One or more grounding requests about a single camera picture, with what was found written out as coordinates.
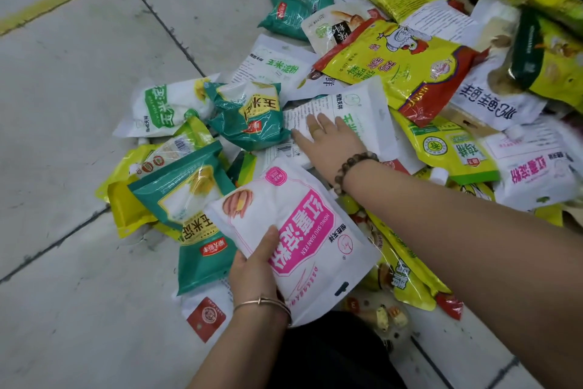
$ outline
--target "hand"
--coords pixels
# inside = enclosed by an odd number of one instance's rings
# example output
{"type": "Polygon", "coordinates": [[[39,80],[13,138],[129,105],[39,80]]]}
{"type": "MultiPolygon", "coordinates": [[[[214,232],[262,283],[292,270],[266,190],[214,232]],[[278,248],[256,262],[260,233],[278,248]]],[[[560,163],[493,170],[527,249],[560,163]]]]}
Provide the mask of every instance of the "hand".
{"type": "Polygon", "coordinates": [[[237,306],[239,303],[257,300],[259,297],[278,299],[275,277],[271,265],[268,263],[278,244],[279,231],[275,225],[272,225],[248,259],[245,259],[241,251],[235,253],[233,266],[231,266],[229,273],[233,305],[237,306]]]}
{"type": "Polygon", "coordinates": [[[366,147],[340,117],[336,117],[334,123],[326,115],[320,113],[318,123],[314,115],[310,114],[305,121],[314,142],[310,142],[296,129],[292,129],[291,136],[318,172],[330,184],[334,184],[334,178],[338,175],[342,164],[355,154],[364,153],[366,147]]]}

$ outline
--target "tile floor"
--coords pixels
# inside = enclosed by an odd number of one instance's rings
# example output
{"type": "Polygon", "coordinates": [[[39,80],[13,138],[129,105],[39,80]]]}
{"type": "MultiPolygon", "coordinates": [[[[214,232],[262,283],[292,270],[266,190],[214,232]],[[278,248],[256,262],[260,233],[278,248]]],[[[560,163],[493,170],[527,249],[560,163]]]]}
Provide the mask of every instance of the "tile floor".
{"type": "MultiPolygon", "coordinates": [[[[0,24],[39,1],[0,0],[0,24]]],[[[234,69],[269,10],[268,0],[71,0],[0,37],[0,387],[191,378],[207,350],[171,298],[178,246],[155,231],[119,240],[93,191],[135,145],[111,136],[132,90],[234,69]]],[[[411,389],[493,387],[513,359],[470,311],[461,322],[411,314],[449,384],[410,344],[394,361],[411,389]]],[[[539,387],[520,366],[496,385],[539,387]]]]}

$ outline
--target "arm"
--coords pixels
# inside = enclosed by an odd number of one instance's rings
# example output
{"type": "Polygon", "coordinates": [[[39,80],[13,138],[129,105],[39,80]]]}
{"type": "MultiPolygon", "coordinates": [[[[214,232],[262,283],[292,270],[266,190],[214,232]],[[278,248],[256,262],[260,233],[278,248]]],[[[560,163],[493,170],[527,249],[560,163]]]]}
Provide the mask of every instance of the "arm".
{"type": "MultiPolygon", "coordinates": [[[[248,260],[240,251],[229,274],[233,304],[258,297],[277,299],[275,279],[267,263],[279,243],[277,228],[269,229],[248,260]]],[[[288,315],[269,304],[241,306],[210,350],[188,389],[263,388],[278,356],[288,315]]]]}
{"type": "MultiPolygon", "coordinates": [[[[333,182],[365,151],[323,115],[314,143],[294,139],[333,182]]],[[[309,118],[314,129],[315,118],[309,118]]],[[[344,190],[387,223],[547,387],[583,385],[583,240],[528,213],[434,185],[366,160],[344,190]]]]}

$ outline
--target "gold bangle bracelet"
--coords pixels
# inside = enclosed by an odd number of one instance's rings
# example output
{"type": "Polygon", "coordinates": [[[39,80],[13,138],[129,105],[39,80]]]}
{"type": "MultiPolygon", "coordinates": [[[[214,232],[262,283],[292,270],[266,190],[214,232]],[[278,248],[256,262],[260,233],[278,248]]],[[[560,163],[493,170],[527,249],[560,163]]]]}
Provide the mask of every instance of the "gold bangle bracelet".
{"type": "Polygon", "coordinates": [[[259,305],[259,304],[263,304],[263,303],[273,304],[274,306],[278,306],[279,308],[283,309],[286,312],[286,314],[288,315],[288,319],[289,319],[288,326],[292,325],[292,321],[291,321],[292,312],[290,311],[290,309],[285,304],[280,302],[279,300],[273,300],[273,299],[270,299],[269,297],[260,296],[257,300],[249,300],[248,302],[239,303],[239,304],[237,304],[237,306],[235,306],[233,308],[233,312],[235,312],[237,309],[239,309],[241,306],[244,306],[245,304],[259,305]]]}

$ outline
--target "pile of bags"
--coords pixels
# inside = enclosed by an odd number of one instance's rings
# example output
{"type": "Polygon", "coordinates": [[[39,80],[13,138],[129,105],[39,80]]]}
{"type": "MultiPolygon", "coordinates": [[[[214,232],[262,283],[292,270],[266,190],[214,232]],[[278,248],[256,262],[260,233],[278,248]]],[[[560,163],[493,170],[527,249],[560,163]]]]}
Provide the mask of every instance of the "pile of bags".
{"type": "MultiPolygon", "coordinates": [[[[359,282],[459,319],[462,303],[397,234],[306,171],[290,129],[308,136],[308,114],[342,117],[396,170],[562,225],[583,174],[570,125],[583,113],[583,2],[480,0],[471,16],[454,0],[271,2],[259,26],[314,53],[260,34],[231,75],[135,93],[114,135],[141,144],[96,191],[120,237],[152,224],[181,244],[185,316],[221,315],[205,342],[232,311],[234,253],[251,255],[273,223],[294,326],[354,311],[359,282]]],[[[377,328],[406,324],[394,308],[373,315],[377,328]]]]}

